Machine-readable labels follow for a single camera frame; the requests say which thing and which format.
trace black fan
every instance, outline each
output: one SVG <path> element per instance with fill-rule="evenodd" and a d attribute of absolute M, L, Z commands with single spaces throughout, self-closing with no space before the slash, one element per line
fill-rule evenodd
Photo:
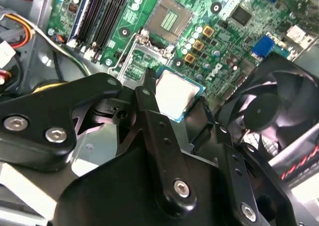
<path fill-rule="evenodd" d="M 279 151 L 300 137 L 319 115 L 318 80 L 284 57 L 271 53 L 217 113 L 233 137 L 248 132 L 279 145 Z"/>

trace yellow wire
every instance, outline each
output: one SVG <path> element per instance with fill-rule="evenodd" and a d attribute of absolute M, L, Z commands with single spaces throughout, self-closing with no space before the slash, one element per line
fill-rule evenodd
<path fill-rule="evenodd" d="M 26 22 L 24 22 L 24 21 L 23 21 L 22 19 L 20 19 L 19 17 L 16 17 L 16 16 L 14 16 L 14 15 L 12 15 L 12 14 L 9 14 L 9 13 L 6 14 L 6 17 L 8 17 L 8 18 L 10 18 L 10 19 L 13 19 L 13 20 L 15 20 L 15 21 L 21 23 L 23 26 L 25 26 L 25 27 L 27 28 L 27 30 L 29 31 L 29 33 L 30 33 L 30 39 L 32 39 L 32 36 L 33 36 L 32 30 L 31 30 L 30 26 L 29 26 Z"/>
<path fill-rule="evenodd" d="M 47 90 L 47 89 L 50 89 L 50 88 L 54 88 L 54 87 L 58 87 L 58 86 L 61 86 L 63 84 L 66 84 L 66 83 L 51 83 L 51 84 L 48 84 L 48 85 L 45 85 L 45 86 L 42 86 L 42 87 L 38 87 L 32 93 L 42 92 L 44 90 Z"/>

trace screw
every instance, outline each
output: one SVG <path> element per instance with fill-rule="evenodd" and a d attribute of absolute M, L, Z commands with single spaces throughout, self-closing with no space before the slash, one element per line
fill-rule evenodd
<path fill-rule="evenodd" d="M 146 89 L 144 89 L 142 92 L 143 92 L 144 94 L 146 94 L 146 95 L 150 95 L 150 92 L 149 92 L 148 90 L 146 90 Z"/>
<path fill-rule="evenodd" d="M 50 29 L 48 30 L 48 35 L 49 35 L 49 36 L 53 36 L 54 33 L 55 33 L 55 30 L 54 30 L 53 28 L 50 28 Z"/>
<path fill-rule="evenodd" d="M 227 133 L 226 128 L 225 128 L 225 127 L 223 127 L 223 126 L 220 126 L 220 130 L 221 130 L 223 133 Z"/>
<path fill-rule="evenodd" d="M 179 196 L 187 198 L 189 196 L 189 187 L 187 184 L 181 180 L 176 180 L 174 182 L 174 189 Z"/>
<path fill-rule="evenodd" d="M 45 138 L 52 143 L 63 143 L 67 134 L 64 129 L 55 127 L 46 131 Z"/>
<path fill-rule="evenodd" d="M 243 214 L 246 216 L 246 218 L 248 218 L 251 222 L 256 222 L 257 216 L 248 204 L 242 203 L 240 208 Z"/>
<path fill-rule="evenodd" d="M 292 12 L 291 12 L 291 13 L 289 14 L 289 18 L 290 18 L 290 19 L 295 19 L 295 18 L 296 18 L 296 16 L 295 16 L 295 14 L 294 14 L 294 13 L 292 13 Z"/>
<path fill-rule="evenodd" d="M 106 66 L 109 66 L 109 67 L 112 65 L 112 63 L 113 63 L 112 60 L 109 58 L 105 61 Z"/>
<path fill-rule="evenodd" d="M 10 116 L 4 121 L 4 126 L 8 130 L 21 131 L 28 127 L 29 123 L 21 116 Z"/>

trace motherboard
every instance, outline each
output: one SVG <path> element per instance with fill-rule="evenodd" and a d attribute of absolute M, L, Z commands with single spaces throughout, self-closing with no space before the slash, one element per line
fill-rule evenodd
<path fill-rule="evenodd" d="M 294 60 L 318 24 L 314 0 L 54 0 L 48 35 L 118 79 L 170 68 L 202 86 L 214 108 L 270 52 Z"/>

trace black ram slot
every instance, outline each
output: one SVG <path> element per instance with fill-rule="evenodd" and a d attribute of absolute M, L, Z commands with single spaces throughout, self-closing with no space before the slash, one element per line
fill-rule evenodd
<path fill-rule="evenodd" d="M 126 0 L 107 0 L 103 21 L 101 21 L 92 41 L 92 43 L 96 43 L 95 49 L 97 51 L 105 48 L 125 4 Z"/>
<path fill-rule="evenodd" d="M 89 6 L 87 7 L 85 16 L 83 18 L 82 25 L 77 35 L 77 40 L 81 45 L 86 40 L 88 29 L 94 24 L 92 21 L 94 18 L 93 13 L 98 7 L 98 0 L 90 0 Z"/>
<path fill-rule="evenodd" d="M 85 37 L 83 39 L 85 44 L 88 44 L 90 42 L 90 38 L 92 36 L 93 30 L 95 29 L 95 27 L 97 25 L 97 21 L 99 19 L 101 11 L 104 7 L 103 3 L 104 3 L 104 0 L 98 0 L 96 3 L 96 8 L 94 9 L 94 12 L 93 12 L 93 20 L 91 21 L 92 24 L 89 26 L 89 28 L 85 34 Z"/>

